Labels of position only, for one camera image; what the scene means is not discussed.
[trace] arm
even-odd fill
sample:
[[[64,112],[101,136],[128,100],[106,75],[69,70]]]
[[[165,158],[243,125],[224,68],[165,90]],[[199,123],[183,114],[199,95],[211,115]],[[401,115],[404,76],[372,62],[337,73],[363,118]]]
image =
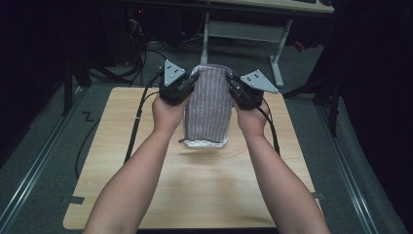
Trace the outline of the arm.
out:
[[[245,111],[234,105],[261,194],[279,231],[329,233],[310,191],[264,137],[265,117],[257,109]],[[268,112],[266,105],[261,108]]]
[[[100,192],[84,233],[136,233],[155,194],[170,138],[188,99],[170,106],[156,97],[153,132]]]

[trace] striped fabric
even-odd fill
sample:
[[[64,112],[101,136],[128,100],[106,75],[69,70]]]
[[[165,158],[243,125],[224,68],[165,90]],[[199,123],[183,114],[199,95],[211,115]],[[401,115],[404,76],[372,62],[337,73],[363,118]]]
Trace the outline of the striped fabric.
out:
[[[195,91],[185,109],[185,139],[220,143],[228,132],[232,100],[225,72],[231,69],[212,64],[198,65]]]

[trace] hand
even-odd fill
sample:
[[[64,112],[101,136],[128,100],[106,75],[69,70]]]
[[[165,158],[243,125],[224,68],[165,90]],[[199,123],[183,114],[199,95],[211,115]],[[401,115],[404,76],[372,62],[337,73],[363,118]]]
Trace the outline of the hand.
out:
[[[264,115],[256,108],[251,110],[241,110],[234,101],[233,104],[238,113],[238,125],[243,131],[244,136],[264,136],[264,127],[267,123],[267,119]],[[266,114],[269,113],[269,108],[264,101],[260,107]]]
[[[163,131],[172,135],[183,117],[183,111],[189,101],[187,97],[178,105],[169,105],[159,96],[152,103],[152,113],[154,116],[154,132]]]

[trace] wooden board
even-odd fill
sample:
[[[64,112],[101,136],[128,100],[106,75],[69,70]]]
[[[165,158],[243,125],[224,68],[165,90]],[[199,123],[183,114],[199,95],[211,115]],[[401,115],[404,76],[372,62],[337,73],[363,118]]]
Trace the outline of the wooden board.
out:
[[[314,13],[332,14],[334,12],[333,7],[323,5],[319,0],[317,0],[316,3],[305,3],[293,0],[210,0],[210,2],[249,5],[254,7],[266,7]]]
[[[63,221],[67,229],[83,229],[94,202],[111,176],[123,165],[142,89],[115,88],[111,92],[94,136],[74,196],[82,205],[70,204]],[[152,89],[148,94],[157,91]],[[287,165],[314,191],[300,145],[282,95],[266,94]],[[144,105],[134,147],[153,128],[150,97]],[[269,126],[266,135],[272,142]],[[223,149],[188,149],[178,141],[178,127],[151,206],[140,228],[240,228],[274,227],[246,149],[233,109],[229,141]]]

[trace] triangular metal plate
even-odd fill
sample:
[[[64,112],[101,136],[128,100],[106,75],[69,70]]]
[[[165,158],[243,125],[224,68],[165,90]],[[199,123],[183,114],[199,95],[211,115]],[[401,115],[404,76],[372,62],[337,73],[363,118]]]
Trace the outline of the triangular metal plate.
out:
[[[168,87],[170,84],[179,79],[183,74],[185,74],[185,69],[173,64],[169,60],[165,60],[165,83],[164,85]]]
[[[271,83],[260,70],[253,71],[241,77],[241,80],[252,89],[277,94],[279,90]]]

